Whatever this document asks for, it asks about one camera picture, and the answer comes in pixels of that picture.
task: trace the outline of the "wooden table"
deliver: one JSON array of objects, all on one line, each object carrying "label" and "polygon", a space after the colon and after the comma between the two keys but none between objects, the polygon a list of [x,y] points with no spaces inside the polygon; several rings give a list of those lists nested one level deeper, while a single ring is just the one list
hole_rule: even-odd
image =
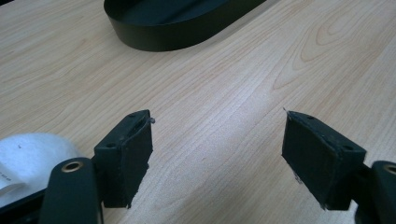
[{"label": "wooden table", "polygon": [[285,107],[396,161],[396,2],[269,0],[188,49],[122,44],[97,0],[0,7],[0,138],[57,133],[87,157],[150,109],[154,152],[106,223],[354,223],[281,157]]}]

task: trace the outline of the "wood grain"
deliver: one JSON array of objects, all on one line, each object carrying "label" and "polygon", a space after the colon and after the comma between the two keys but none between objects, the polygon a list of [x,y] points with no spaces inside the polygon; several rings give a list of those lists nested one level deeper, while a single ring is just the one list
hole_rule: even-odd
[{"label": "wood grain", "polygon": [[102,1],[0,7],[0,138],[57,133],[87,156],[148,108],[154,152],[106,223],[354,223],[323,211],[281,158],[283,107],[396,161],[396,2],[275,0],[206,42],[130,49]]}]

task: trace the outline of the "tabletop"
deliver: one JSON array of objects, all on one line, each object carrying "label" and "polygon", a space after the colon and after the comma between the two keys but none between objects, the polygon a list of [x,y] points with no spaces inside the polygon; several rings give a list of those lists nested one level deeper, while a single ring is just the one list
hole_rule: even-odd
[{"label": "tabletop", "polygon": [[86,157],[149,109],[154,151],[131,209],[105,223],[354,223],[281,157],[283,108],[396,161],[396,2],[268,0],[196,46],[121,43],[97,0],[0,7],[0,138],[56,133]]}]

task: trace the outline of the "screw hole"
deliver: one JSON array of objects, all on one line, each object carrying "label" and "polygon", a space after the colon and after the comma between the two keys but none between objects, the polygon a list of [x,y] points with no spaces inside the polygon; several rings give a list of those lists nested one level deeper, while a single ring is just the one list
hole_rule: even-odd
[{"label": "screw hole", "polygon": [[346,149],[346,150],[349,150],[349,151],[353,150],[353,147],[350,147],[350,146],[343,146],[343,148]]},{"label": "screw hole", "polygon": [[115,147],[116,144],[115,143],[107,143],[106,147]]},{"label": "screw hole", "polygon": [[385,168],[385,170],[387,170],[391,174],[396,175],[396,166],[394,166],[394,165],[385,165],[384,168]]},{"label": "screw hole", "polygon": [[75,172],[75,171],[79,170],[79,168],[81,168],[82,165],[83,165],[83,163],[81,161],[71,161],[71,162],[67,163],[66,165],[64,165],[64,167],[62,167],[62,172],[64,172],[64,173]]}]

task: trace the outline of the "white fabric object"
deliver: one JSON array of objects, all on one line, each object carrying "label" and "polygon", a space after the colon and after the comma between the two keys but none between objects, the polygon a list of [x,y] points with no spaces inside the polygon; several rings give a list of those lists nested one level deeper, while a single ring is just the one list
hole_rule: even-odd
[{"label": "white fabric object", "polygon": [[0,194],[0,207],[46,188],[53,167],[80,156],[72,143],[52,133],[23,133],[0,140],[0,169],[4,170],[0,181],[3,186],[7,181],[15,184]]}]

